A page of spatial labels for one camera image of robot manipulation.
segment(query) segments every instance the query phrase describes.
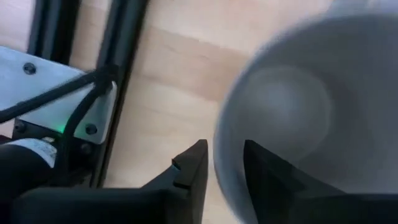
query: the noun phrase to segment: black metal frame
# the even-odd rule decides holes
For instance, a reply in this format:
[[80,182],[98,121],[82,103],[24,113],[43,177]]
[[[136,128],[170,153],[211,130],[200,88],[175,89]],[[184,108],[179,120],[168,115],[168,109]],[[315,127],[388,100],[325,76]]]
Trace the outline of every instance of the black metal frame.
[[111,5],[97,67],[108,64],[119,67],[118,96],[108,136],[104,144],[99,146],[91,187],[102,187],[104,184],[147,3],[148,0],[114,0]]
[[[137,42],[148,0],[113,0],[104,32],[97,68],[117,65],[118,95],[105,142],[94,148],[97,163],[85,183],[102,187],[131,74]],[[28,54],[67,65],[73,45],[80,0],[36,0]]]
[[80,0],[36,0],[27,53],[69,63]]

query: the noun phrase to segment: metal plate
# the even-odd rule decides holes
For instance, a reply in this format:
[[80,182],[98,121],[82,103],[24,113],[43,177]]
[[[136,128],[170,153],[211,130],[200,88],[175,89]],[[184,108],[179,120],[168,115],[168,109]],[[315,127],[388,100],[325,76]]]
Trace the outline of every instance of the metal plate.
[[[25,63],[33,63],[37,71],[27,75]],[[14,106],[46,92],[85,72],[0,46],[0,110]],[[21,116],[19,119],[62,133],[68,118],[80,101],[93,88],[89,85],[53,103]],[[98,98],[78,125],[75,137],[95,144],[104,142],[116,99],[116,84],[112,90]],[[86,134],[85,126],[94,124],[96,134]]]

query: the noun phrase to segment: green led light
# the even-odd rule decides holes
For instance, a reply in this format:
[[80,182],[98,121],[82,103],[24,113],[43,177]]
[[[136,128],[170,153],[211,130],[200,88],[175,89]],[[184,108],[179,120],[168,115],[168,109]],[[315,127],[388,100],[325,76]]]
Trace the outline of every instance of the green led light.
[[65,130],[65,124],[60,125],[60,126],[58,126],[58,127],[56,128],[56,131],[58,131],[58,132],[60,132],[60,133],[63,133],[64,130]]

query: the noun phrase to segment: label sticker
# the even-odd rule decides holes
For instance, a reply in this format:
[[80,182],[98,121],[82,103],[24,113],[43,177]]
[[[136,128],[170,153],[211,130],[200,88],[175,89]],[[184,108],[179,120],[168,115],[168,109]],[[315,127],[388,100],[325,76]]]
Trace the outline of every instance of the label sticker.
[[48,142],[39,139],[20,139],[7,144],[22,146],[36,152],[51,168],[54,168],[57,149]]

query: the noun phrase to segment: screw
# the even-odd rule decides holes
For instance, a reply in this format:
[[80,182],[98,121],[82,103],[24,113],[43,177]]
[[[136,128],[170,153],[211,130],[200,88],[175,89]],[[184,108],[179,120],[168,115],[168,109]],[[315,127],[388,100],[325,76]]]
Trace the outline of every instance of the screw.
[[87,124],[86,133],[89,135],[97,133],[97,127],[94,124]]
[[33,75],[36,73],[36,66],[33,63],[27,62],[24,65],[24,72],[28,75]]
[[90,144],[84,143],[80,146],[80,151],[84,155],[90,155],[93,152],[93,148]]
[[19,133],[24,133],[26,131],[26,124],[21,121],[16,121],[14,129]]

